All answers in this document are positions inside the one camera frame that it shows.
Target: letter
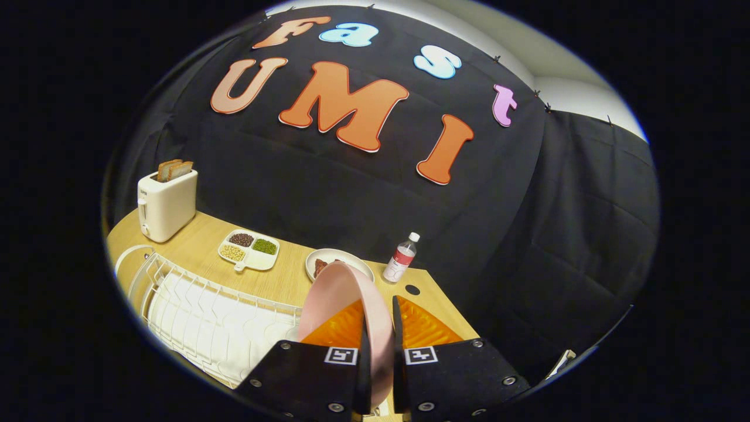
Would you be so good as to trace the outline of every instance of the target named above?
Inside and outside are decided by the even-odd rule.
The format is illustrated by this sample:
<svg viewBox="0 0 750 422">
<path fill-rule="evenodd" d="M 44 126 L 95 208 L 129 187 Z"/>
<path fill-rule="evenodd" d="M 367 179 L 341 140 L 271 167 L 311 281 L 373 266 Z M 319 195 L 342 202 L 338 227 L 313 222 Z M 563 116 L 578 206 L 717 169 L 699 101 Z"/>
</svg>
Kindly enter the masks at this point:
<svg viewBox="0 0 750 422">
<path fill-rule="evenodd" d="M 354 113 L 349 123 L 336 131 L 343 143 L 366 152 L 380 149 L 380 129 L 397 102 L 409 97 L 401 85 L 390 80 L 376 80 L 349 92 L 349 68 L 333 62 L 313 64 L 315 74 L 297 97 L 292 108 L 279 113 L 279 121 L 297 128 L 313 123 L 310 111 L 318 103 L 318 130 L 326 133 L 344 117 Z"/>
<path fill-rule="evenodd" d="M 474 131 L 461 119 L 450 114 L 442 115 L 442 133 L 426 160 L 417 164 L 417 173 L 438 185 L 451 181 L 451 166 L 458 152 L 468 140 L 474 139 Z"/>
<path fill-rule="evenodd" d="M 495 115 L 495 120 L 506 128 L 511 125 L 511 120 L 508 118 L 508 107 L 513 107 L 513 110 L 518 106 L 513 99 L 513 91 L 507 89 L 504 86 L 495 85 L 495 91 L 497 96 L 495 97 L 495 103 L 492 104 L 492 114 Z"/>
<path fill-rule="evenodd" d="M 414 56 L 414 65 L 434 77 L 451 79 L 461 67 L 461 59 L 446 49 L 426 45 L 420 51 L 422 56 Z"/>
<path fill-rule="evenodd" d="M 304 34 L 308 29 L 313 27 L 313 23 L 322 25 L 323 23 L 331 22 L 331 17 L 308 17 L 305 19 L 290 20 L 281 24 L 281 27 L 276 30 L 273 34 L 269 35 L 263 41 L 255 44 L 253 48 L 270 47 L 274 45 L 284 44 L 289 39 L 287 35 L 300 35 Z"/>
<path fill-rule="evenodd" d="M 350 47 L 366 47 L 370 39 L 377 35 L 378 29 L 366 23 L 341 23 L 337 29 L 329 29 L 320 34 L 319 38 L 329 43 L 344 43 Z"/>
<path fill-rule="evenodd" d="M 236 98 L 230 97 L 230 91 L 245 70 L 255 64 L 255 60 L 245 59 L 232 63 L 229 67 L 229 71 L 224 75 L 224 78 L 219 82 L 216 90 L 214 90 L 213 96 L 211 96 L 211 108 L 217 113 L 225 114 L 237 113 L 238 111 L 243 110 L 253 102 L 258 95 L 258 92 L 260 92 L 260 89 L 271 77 L 271 74 L 274 73 L 277 68 L 284 66 L 287 62 L 288 60 L 281 57 L 274 57 L 260 62 L 260 70 L 242 95 Z"/>
</svg>

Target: wooden table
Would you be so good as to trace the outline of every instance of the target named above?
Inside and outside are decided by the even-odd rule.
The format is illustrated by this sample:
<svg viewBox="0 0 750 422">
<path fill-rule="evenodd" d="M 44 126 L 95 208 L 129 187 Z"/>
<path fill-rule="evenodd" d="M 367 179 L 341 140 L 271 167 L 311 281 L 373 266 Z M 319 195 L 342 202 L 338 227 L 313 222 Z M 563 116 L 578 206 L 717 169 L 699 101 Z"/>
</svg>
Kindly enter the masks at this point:
<svg viewBox="0 0 750 422">
<path fill-rule="evenodd" d="M 279 255 L 276 264 L 270 270 L 256 271 L 246 268 L 237 273 L 234 265 L 220 258 L 217 253 L 224 237 L 235 229 L 253 230 L 197 212 L 195 217 L 171 239 L 165 243 L 156 243 L 141 234 L 138 212 L 134 209 L 112 229 L 106 241 L 112 265 L 125 249 L 135 245 L 150 245 L 159 255 L 205 279 L 247 294 L 302 307 L 311 286 L 304 269 L 305 259 L 314 249 L 278 239 Z M 130 254 L 122 261 L 118 274 L 123 292 L 128 291 L 133 275 L 142 263 L 142 252 Z M 372 261 L 365 263 L 373 270 L 375 285 L 391 313 L 392 298 L 394 295 L 400 295 L 425 308 L 464 339 L 479 337 L 426 270 L 409 268 L 399 283 L 391 285 L 384 282 L 381 277 L 385 264 Z M 406 285 L 416 286 L 421 293 L 417 296 L 407 293 Z M 390 415 L 372 417 L 368 420 L 400 421 L 401 416 L 393 414 L 392 392 L 388 395 L 388 403 Z"/>
</svg>

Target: divided plate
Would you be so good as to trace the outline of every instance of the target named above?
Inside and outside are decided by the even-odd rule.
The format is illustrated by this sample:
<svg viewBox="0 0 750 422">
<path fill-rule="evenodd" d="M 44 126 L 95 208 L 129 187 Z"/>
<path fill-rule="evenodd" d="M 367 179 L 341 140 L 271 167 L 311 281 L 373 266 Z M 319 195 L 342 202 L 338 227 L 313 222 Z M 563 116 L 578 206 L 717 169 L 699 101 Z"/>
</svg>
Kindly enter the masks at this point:
<svg viewBox="0 0 750 422">
<path fill-rule="evenodd" d="M 250 244 L 250 246 L 240 246 L 236 243 L 230 242 L 230 237 L 239 233 L 249 234 L 253 237 L 253 242 Z M 253 249 L 253 245 L 255 245 L 255 242 L 257 242 L 258 239 L 268 240 L 269 242 L 276 245 L 276 253 L 270 255 L 265 252 L 256 251 L 255 249 Z M 224 245 L 234 246 L 241 249 L 244 252 L 244 258 L 242 259 L 242 261 L 234 261 L 222 255 L 221 247 Z M 245 267 L 251 268 L 253 270 L 263 271 L 272 268 L 274 264 L 276 264 L 276 258 L 278 258 L 279 256 L 280 249 L 281 245 L 279 244 L 278 240 L 274 239 L 273 237 L 268 237 L 265 234 L 260 234 L 254 231 L 238 229 L 231 231 L 229 234 L 227 234 L 226 237 L 224 237 L 224 240 L 219 245 L 219 249 L 217 250 L 217 252 L 223 259 L 235 264 L 235 271 L 242 271 L 245 269 Z"/>
</svg>

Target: toaster lever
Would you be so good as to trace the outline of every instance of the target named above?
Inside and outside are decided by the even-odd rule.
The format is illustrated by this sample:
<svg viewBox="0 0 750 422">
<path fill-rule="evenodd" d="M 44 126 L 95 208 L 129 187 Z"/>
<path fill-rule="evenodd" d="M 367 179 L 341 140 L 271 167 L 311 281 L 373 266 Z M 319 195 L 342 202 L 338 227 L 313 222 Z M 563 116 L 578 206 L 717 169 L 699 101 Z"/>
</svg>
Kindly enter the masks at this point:
<svg viewBox="0 0 750 422">
<path fill-rule="evenodd" d="M 141 222 L 144 222 L 146 220 L 146 200 L 143 198 L 138 198 L 138 215 L 140 216 Z"/>
</svg>

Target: orange letter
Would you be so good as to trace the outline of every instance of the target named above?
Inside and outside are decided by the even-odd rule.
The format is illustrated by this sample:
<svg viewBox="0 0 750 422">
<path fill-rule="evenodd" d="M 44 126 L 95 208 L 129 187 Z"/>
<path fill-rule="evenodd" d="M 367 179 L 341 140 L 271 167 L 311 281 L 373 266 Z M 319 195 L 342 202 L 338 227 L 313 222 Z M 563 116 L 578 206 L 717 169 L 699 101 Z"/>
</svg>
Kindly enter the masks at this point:
<svg viewBox="0 0 750 422">
<path fill-rule="evenodd" d="M 244 109 L 253 102 L 260 89 L 271 77 L 271 74 L 286 63 L 287 60 L 281 57 L 274 57 L 273 59 L 266 59 L 260 62 L 258 74 L 255 75 L 242 95 L 236 98 L 230 97 L 230 91 L 235 82 L 237 82 L 237 79 L 245 72 L 245 69 L 255 64 L 255 60 L 246 59 L 232 63 L 224 79 L 219 82 L 219 86 L 216 87 L 213 96 L 211 96 L 211 108 L 217 113 L 225 114 L 237 113 Z"/>
<path fill-rule="evenodd" d="M 461 119 L 442 115 L 442 133 L 426 160 L 417 164 L 417 173 L 424 178 L 447 185 L 451 181 L 451 166 L 464 142 L 474 139 L 474 131 Z"/>
<path fill-rule="evenodd" d="M 281 27 L 271 34 L 268 38 L 255 44 L 253 48 L 270 47 L 272 45 L 284 44 L 289 39 L 287 35 L 304 34 L 308 29 L 313 27 L 313 23 L 323 24 L 331 22 L 331 17 L 308 17 L 307 19 L 290 20 L 281 24 Z"/>
<path fill-rule="evenodd" d="M 318 130 L 326 133 L 344 117 L 354 113 L 346 126 L 336 131 L 343 143 L 367 152 L 380 149 L 380 129 L 393 106 L 409 97 L 401 85 L 390 80 L 376 80 L 349 93 L 349 68 L 332 62 L 317 62 L 315 74 L 297 97 L 292 108 L 282 111 L 279 120 L 290 126 L 306 128 L 313 123 L 310 111 L 318 103 Z"/>
</svg>

